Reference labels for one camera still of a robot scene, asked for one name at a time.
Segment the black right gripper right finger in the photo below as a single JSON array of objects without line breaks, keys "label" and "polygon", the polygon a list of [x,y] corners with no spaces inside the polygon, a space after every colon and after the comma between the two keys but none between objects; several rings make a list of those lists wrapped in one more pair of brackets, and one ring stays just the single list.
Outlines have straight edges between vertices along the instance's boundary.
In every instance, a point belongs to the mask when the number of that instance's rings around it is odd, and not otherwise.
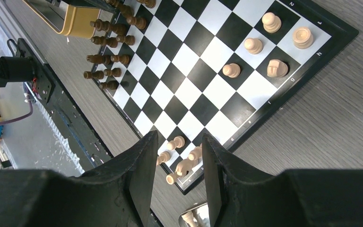
[{"label": "black right gripper right finger", "polygon": [[363,227],[363,170],[287,169],[270,175],[203,135],[213,227]]}]

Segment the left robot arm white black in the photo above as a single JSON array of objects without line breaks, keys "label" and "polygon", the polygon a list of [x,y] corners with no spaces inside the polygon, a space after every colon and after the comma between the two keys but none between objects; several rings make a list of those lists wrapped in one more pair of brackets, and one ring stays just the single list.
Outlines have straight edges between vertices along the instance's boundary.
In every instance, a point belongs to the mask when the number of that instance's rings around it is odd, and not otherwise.
[{"label": "left robot arm white black", "polygon": [[36,67],[32,59],[25,57],[0,57],[0,87],[9,82],[27,82],[34,79]]}]

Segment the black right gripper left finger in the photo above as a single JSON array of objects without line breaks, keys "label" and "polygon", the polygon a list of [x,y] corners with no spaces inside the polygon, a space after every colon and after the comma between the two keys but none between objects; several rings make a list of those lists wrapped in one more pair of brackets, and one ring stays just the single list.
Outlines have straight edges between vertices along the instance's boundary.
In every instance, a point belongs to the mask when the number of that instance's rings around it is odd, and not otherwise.
[{"label": "black right gripper left finger", "polygon": [[0,227],[145,227],[157,150],[158,133],[150,131],[79,177],[0,170]]}]

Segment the light wooden pawn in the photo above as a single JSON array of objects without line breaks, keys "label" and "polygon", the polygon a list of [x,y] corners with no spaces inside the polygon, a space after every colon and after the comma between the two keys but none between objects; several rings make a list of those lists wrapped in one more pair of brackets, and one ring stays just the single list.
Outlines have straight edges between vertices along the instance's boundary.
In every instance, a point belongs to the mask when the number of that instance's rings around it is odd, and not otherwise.
[{"label": "light wooden pawn", "polygon": [[262,17],[263,28],[268,33],[275,33],[281,28],[281,19],[272,12],[265,13]]}]

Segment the silver tin lid tray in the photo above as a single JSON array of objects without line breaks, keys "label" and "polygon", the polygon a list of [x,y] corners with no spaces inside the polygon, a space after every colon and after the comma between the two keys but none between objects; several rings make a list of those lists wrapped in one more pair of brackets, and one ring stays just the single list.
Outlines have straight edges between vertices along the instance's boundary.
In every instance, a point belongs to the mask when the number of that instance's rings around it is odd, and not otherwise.
[{"label": "silver tin lid tray", "polygon": [[178,222],[180,227],[210,227],[207,202],[195,203],[179,216]]}]

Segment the light wooden rook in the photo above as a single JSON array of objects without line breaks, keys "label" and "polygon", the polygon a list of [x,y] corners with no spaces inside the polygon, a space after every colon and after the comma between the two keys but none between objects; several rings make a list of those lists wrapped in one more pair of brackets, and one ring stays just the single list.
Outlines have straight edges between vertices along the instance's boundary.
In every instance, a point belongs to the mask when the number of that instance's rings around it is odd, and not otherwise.
[{"label": "light wooden rook", "polygon": [[298,49],[307,49],[314,42],[312,32],[306,26],[297,28],[293,32],[292,38],[293,38],[294,46],[297,47]]}]

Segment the light wooden chess knight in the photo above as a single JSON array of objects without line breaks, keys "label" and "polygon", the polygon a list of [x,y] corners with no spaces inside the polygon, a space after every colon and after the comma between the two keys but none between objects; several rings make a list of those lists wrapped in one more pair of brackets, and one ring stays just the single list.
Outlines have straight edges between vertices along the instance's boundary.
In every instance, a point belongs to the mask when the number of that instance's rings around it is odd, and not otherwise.
[{"label": "light wooden chess knight", "polygon": [[271,78],[284,77],[288,71],[288,65],[278,59],[271,59],[267,66],[267,76]]}]

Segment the black white chessboard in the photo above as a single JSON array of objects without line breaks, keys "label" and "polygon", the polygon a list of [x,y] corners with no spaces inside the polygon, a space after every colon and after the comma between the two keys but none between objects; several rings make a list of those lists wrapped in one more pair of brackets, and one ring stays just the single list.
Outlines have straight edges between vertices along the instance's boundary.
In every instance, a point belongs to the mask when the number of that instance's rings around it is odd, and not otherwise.
[{"label": "black white chessboard", "polygon": [[[111,24],[134,40],[107,31],[83,76],[98,83],[139,137],[158,132],[158,163],[167,174],[190,157],[204,134],[234,151],[359,31],[311,0],[126,0],[144,29],[118,13]],[[268,33],[262,17],[272,12],[281,28]],[[314,42],[293,43],[308,27]],[[271,59],[289,67],[267,76]]]}]

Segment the gold-rimmed metal tin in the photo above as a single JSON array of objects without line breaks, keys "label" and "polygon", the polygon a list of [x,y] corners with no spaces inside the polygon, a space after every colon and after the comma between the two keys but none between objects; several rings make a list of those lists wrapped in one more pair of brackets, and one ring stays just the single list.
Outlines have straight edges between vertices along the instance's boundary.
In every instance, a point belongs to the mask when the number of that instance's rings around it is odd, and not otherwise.
[{"label": "gold-rimmed metal tin", "polygon": [[73,6],[63,0],[23,1],[54,32],[59,35],[90,39],[95,28],[91,21],[98,19],[100,9],[86,6]]}]

